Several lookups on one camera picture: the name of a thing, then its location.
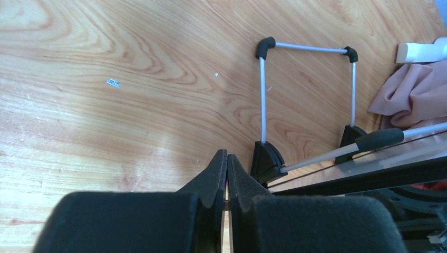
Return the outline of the white whiteboard black frame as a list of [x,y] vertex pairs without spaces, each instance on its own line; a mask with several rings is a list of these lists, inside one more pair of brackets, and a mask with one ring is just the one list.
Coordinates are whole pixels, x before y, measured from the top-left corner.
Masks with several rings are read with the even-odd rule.
[[[348,57],[352,66],[352,88],[351,88],[351,119],[345,126],[339,148],[319,155],[315,158],[302,162],[286,165],[277,148],[267,141],[267,113],[266,113],[266,70],[265,61],[270,49],[280,47],[293,50],[310,52],[335,53]],[[432,126],[424,126],[414,130],[399,130],[397,128],[378,130],[366,133],[363,129],[355,125],[356,120],[356,64],[358,53],[352,47],[327,48],[315,47],[290,43],[277,42],[273,37],[262,39],[256,47],[255,57],[259,61],[260,67],[260,100],[261,100],[261,139],[255,143],[250,175],[263,187],[274,180],[284,177],[288,172],[320,163],[322,161],[335,159],[336,164],[343,164],[351,161],[353,156],[363,152],[377,151],[392,145],[400,144],[405,139],[428,133],[436,133],[446,130],[446,123],[439,123]]]

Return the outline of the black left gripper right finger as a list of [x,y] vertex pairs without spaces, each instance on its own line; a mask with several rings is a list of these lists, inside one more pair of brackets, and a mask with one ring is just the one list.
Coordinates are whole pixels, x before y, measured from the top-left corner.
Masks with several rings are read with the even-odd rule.
[[391,214],[369,197],[275,196],[227,158],[233,252],[406,252]]

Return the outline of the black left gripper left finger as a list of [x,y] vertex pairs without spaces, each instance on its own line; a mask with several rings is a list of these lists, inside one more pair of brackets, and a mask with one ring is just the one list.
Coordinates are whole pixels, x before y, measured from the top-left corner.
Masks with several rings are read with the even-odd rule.
[[72,192],[34,252],[221,252],[226,150],[175,192]]

